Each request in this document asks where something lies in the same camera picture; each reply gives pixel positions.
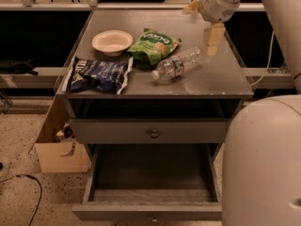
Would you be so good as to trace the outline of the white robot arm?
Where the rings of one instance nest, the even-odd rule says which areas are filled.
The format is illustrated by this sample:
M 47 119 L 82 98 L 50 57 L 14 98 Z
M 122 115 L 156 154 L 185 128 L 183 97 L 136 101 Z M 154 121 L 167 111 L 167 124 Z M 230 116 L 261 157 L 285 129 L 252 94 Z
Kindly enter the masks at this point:
M 241 0 L 199 0 L 210 23 Z M 262 0 L 296 89 L 301 73 L 301 0 Z M 268 97 L 231 121 L 223 153 L 222 226 L 301 226 L 301 95 Z

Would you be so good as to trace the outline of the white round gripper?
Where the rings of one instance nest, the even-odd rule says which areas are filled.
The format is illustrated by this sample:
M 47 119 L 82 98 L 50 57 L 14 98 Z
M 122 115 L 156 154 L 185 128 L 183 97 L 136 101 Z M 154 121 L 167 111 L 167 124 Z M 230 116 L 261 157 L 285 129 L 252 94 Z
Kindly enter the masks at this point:
M 199 13 L 211 24 L 204 29 L 203 43 L 206 57 L 213 57 L 225 33 L 226 22 L 239 7 L 239 0 L 193 0 L 182 10 L 183 14 Z

